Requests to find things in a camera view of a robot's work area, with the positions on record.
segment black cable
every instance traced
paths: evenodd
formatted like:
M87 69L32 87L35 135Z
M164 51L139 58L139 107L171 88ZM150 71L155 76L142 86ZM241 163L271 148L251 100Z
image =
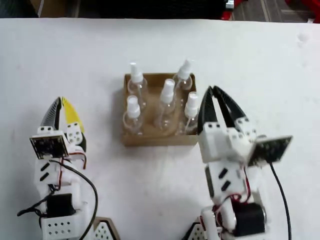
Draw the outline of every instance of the black cable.
M68 169L69 171L79 175L81 178L83 178L92 187L92 189L94 191L95 204L94 204L94 210L93 210L92 218L91 218L91 220L89 222L89 225L86 227L84 233L79 238L79 240L83 240L85 238L85 236L87 235L87 233L89 232L89 230L90 230L91 226L93 225L93 223L95 221L95 218L96 218L96 214L97 214L97 210L98 210L98 192L97 192L97 189L96 189L95 185L85 175L83 175L81 172L75 170L74 168L72 168L70 166L67 166L67 165L64 165L63 163L61 163L59 161L56 161L56 160L49 160L49 162L57 163L60 166L64 167L65 169Z
M285 196L285 193L284 193L284 190L282 189L282 186L281 186L281 183L280 183L280 180L276 174L276 171L274 169L274 166L272 164L272 162L269 162L270 164L270 168L272 170L272 173L275 177L275 180L276 182L278 183L279 185L279 189L280 189L280 192L281 192L281 195L282 195L282 199L283 199L283 203L284 203L284 208L285 208L285 214L286 214L286 221L288 223L288 239L291 240L291 222L290 222L290 215L289 215L289 209L288 209L288 204L287 204L287 199L286 199L286 196Z
M37 203L33 204L31 207L28 207L27 209L19 211L16 215L18 217L20 217L21 215L26 214L26 213L35 213L39 217L43 217L45 214L41 213L41 211L39 209L37 209L36 207L38 207L43 202L47 201L48 198L55 193L55 189L54 189L53 185L50 184L49 188L50 188L51 192L47 196L45 196L43 199L41 199Z

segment red object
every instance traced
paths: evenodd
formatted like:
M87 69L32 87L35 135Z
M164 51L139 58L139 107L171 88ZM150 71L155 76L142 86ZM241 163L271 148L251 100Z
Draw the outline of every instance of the red object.
M290 4L292 0L285 0L286 4ZM315 14L313 23L320 24L320 0L301 0Z
M236 8L243 1L245 1L245 0L234 0L234 8ZM232 11L224 11L222 13L221 20L228 21L230 19L231 15L232 15Z

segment wire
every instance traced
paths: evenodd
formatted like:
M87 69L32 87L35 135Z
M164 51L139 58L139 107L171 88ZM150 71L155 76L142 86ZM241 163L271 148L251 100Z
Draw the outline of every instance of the wire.
M248 176L247 176L247 172L246 172L246 168L243 168L244 174L245 174L245 184L246 184L246 188L248 191L248 195L246 197L246 200L244 201L244 203L248 203L249 198L251 197L251 188L250 188L250 184L249 184L249 180L248 180Z
M87 235L87 233L89 232L91 226L93 225L95 218L96 218L96 214L97 214L97 210L98 210L98 192L97 189L95 187L95 185L85 176L83 175L81 172L75 170L74 168L68 166L68 165L64 165L63 163L56 161L56 160L49 160L49 162L51 163L57 163L60 166L64 167L65 169L68 169L69 171L79 175L81 178L83 178L93 189L94 191L94 198L95 198L95 204L94 204L94 210L93 210L93 214L92 214L92 218L88 224L88 226L86 227L84 233L82 234L82 236L79 238L79 240L83 240L85 238L85 236Z
M82 160L84 163L83 163L83 169L86 169L86 166L87 166L87 156L85 153L83 152L71 152L71 153L68 153L69 155L83 155L84 156L84 159Z
M278 176L276 174L276 171L274 169L274 166L273 166L272 162L269 162L269 164L270 164L271 171L272 171L272 173L273 173L273 175L275 177L275 180L279 185L279 189L280 189L280 192L281 192L281 195L282 195L284 208L285 208L285 214L286 214L286 221L287 221L287 224L288 224L288 239L291 240L291 221L290 221L290 215L289 215L289 208L288 208L288 204L287 204L287 199L286 199L284 190L283 190L283 188L281 186L280 180L279 180L279 178L278 178Z
M245 168L245 167L243 167L243 171L244 171L244 174L245 174L245 184L246 184L247 192L248 192L247 197L246 197L246 200L243 201L243 202L241 202L240 199L241 199L242 195L239 194L239 193L233 193L233 194L227 196L227 197L222 201L222 203L221 203L220 205L217 205L217 206L215 205L215 206L213 206L213 208L212 208L212 211L213 211L213 213L214 213L215 216L216 216L216 222L218 223L218 225L219 225L220 227L222 227L223 230L226 230L226 229L223 227L222 223L220 223L220 221L219 221L219 218L221 218L220 210L222 209L222 206L223 206L223 204L227 201L227 199L230 198L230 199L231 199L231 202L237 202L237 203L239 203L239 204L247 204L249 198L251 197L251 188L250 188L250 184L249 184L249 180L248 180L248 176L247 176L247 172L246 172L246 168Z
M36 207L38 207L40 204L44 203L45 201L48 200L49 197L51 197L54 193L55 193L55 188L53 187L52 184L49 185L50 187L50 193L45 196L43 199L41 199L40 201L38 201L37 203L33 204L31 207L28 207L24 210L19 211L16 215L18 217L20 217L23 214L27 214L27 213L35 213L37 214L39 217L43 217L45 216L45 214L41 213L41 211L39 209L37 209Z

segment circuit board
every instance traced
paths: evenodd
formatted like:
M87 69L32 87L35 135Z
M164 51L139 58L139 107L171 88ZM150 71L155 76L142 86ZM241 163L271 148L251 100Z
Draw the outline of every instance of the circuit board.
M250 154L248 165L254 166L262 161L267 163L280 161L291 140L292 136L257 139Z
M31 137L30 141L38 159L44 159L45 155L49 155L52 158L68 156L62 135Z

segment clear plastic bottle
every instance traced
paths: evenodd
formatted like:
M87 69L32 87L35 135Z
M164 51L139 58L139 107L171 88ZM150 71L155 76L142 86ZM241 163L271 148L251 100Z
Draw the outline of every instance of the clear plastic bottle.
M188 100L185 104L184 114L179 120L177 135L187 135L196 131L198 126L198 96L195 91L188 95Z
M131 79L128 82L128 91L131 95L135 95L138 98L141 111L147 106L148 98L148 82L144 78L143 74L137 68L135 62L130 63L131 66Z
M177 104L185 107L186 101L188 99L188 92L190 91L193 81L190 76L191 74L191 63L192 61L186 59L183 65L180 67L179 71L173 76L175 82L174 95Z
M173 121L176 109L174 89L175 82L172 79L166 79L161 91L159 105L154 119L154 125L162 131L167 130Z
M134 95L128 96L126 112L123 114L123 125L132 135L142 135L143 117L141 116L138 98Z

